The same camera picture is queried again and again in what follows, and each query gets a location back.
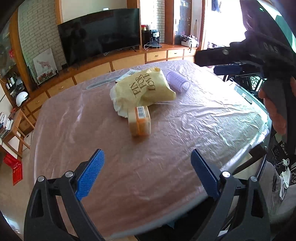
wooden stool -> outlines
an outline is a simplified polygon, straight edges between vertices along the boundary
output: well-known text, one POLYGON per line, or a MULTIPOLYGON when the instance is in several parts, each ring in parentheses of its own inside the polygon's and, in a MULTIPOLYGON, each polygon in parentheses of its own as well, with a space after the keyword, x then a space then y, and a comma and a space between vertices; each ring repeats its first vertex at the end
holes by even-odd
POLYGON ((14 136, 16 136, 20 140, 20 142, 22 142, 26 147, 28 147, 28 149, 30 149, 30 146, 17 134, 17 132, 19 132, 24 138, 26 137, 25 134, 19 129, 19 125, 20 125, 20 122, 21 122, 22 118, 24 118, 29 123, 29 125, 33 128, 33 130, 35 129, 35 127, 28 120, 28 118, 26 117, 26 115, 22 112, 21 109, 19 109, 16 112, 16 114, 15 114, 15 116, 13 118, 13 123, 12 123, 12 126, 11 126, 10 131, 8 132, 8 134, 6 135, 6 137, 4 137, 3 140, 2 140, 15 154, 17 154, 21 158, 22 158, 22 155, 18 151, 16 151, 11 145, 9 145, 8 142, 14 136))

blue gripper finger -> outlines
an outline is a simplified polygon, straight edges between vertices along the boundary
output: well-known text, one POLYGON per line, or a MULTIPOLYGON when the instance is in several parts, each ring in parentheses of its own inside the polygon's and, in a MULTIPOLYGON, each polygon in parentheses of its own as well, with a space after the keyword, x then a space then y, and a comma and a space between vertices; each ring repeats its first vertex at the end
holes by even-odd
POLYGON ((87 167, 77 180, 77 190, 75 194, 79 201, 89 194, 92 185, 104 165, 104 160, 104 152, 100 149, 98 149, 91 157, 87 167))
POLYGON ((221 173, 220 170, 216 166, 211 166, 210 168, 196 149, 191 153, 191 165, 202 182, 207 195, 217 200, 220 196, 218 189, 218 174, 221 173))

brick wall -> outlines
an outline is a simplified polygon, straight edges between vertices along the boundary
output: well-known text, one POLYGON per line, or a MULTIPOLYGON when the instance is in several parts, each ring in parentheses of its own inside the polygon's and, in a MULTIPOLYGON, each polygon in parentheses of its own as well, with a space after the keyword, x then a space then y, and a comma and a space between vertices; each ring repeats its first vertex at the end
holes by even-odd
POLYGON ((165 41, 165 0, 154 0, 155 28, 160 32, 160 43, 165 41))
POLYGON ((66 63, 57 29, 54 0, 25 0, 18 10, 22 51, 35 77, 33 58, 52 49, 58 70, 66 63))

black flat screen tv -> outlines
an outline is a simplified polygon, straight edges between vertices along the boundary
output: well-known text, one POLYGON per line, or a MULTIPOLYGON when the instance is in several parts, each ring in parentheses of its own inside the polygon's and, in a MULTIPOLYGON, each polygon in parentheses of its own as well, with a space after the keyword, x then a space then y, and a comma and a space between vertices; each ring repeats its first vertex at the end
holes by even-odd
POLYGON ((70 66, 99 54, 139 46, 139 9, 91 13, 58 25, 58 30, 70 66))

yellow bag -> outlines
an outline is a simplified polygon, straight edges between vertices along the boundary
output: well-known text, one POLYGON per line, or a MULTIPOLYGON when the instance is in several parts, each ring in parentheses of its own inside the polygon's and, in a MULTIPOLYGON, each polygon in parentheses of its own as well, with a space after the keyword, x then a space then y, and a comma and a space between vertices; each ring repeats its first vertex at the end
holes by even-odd
POLYGON ((172 91, 160 68, 149 68, 128 76, 110 91, 115 111, 127 118, 129 108, 149 106, 155 102, 174 100, 172 91))

